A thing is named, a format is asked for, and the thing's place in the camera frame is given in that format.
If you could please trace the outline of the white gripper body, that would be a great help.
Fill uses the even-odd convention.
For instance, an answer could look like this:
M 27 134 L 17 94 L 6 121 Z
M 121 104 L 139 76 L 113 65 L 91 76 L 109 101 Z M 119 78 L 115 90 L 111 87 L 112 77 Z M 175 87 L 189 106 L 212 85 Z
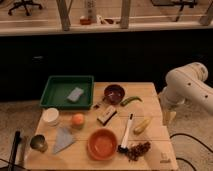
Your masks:
M 162 108 L 163 124 L 165 126 L 168 126 L 175 118 L 176 111 L 173 108 L 167 107 L 165 105 L 161 105 L 161 108 Z

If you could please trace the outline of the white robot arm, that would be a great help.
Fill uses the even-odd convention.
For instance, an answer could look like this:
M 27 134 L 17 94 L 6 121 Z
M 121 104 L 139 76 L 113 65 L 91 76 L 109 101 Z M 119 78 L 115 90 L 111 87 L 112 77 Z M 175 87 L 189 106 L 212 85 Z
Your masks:
M 158 94 L 163 125 L 169 125 L 176 116 L 175 108 L 190 100 L 213 115 L 213 88 L 205 84 L 206 66 L 193 62 L 170 70 L 165 77 L 166 86 Z

